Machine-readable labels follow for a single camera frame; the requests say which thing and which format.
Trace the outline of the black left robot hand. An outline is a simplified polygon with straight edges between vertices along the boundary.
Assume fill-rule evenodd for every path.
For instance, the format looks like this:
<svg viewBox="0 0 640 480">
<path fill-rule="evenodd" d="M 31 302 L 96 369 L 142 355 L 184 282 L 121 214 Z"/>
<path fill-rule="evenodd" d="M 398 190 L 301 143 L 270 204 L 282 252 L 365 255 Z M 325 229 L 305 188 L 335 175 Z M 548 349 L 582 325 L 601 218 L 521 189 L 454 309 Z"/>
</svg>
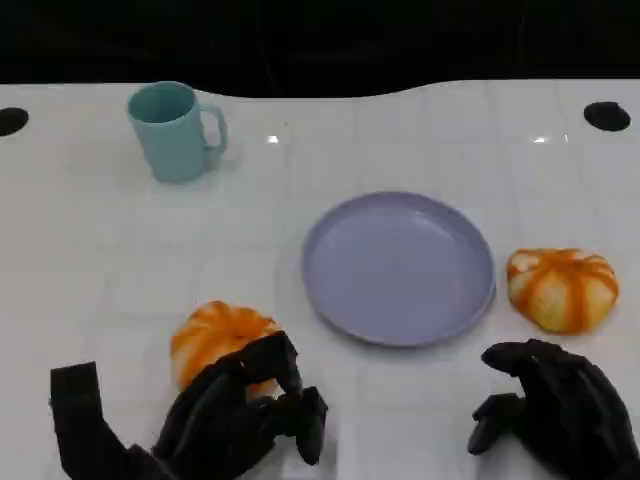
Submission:
<svg viewBox="0 0 640 480">
<path fill-rule="evenodd" d="M 317 464 L 328 407 L 303 386 L 296 357 L 278 331 L 205 367 L 171 406 L 153 455 L 180 479 L 236 479 L 284 436 Z"/>
</svg>

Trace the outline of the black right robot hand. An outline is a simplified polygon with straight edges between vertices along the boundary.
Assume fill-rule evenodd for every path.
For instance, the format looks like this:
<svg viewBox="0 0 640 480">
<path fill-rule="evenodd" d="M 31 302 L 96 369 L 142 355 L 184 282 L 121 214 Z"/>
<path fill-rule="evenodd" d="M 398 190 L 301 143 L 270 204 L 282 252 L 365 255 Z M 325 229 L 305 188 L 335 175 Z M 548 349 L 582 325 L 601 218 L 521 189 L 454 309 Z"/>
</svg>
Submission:
<svg viewBox="0 0 640 480">
<path fill-rule="evenodd" d="M 493 394 L 473 413 L 467 450 L 478 456 L 505 434 L 567 479 L 636 479 L 639 448 L 626 405 L 603 371 L 557 344 L 502 342 L 481 356 L 519 379 L 524 393 Z"/>
</svg>

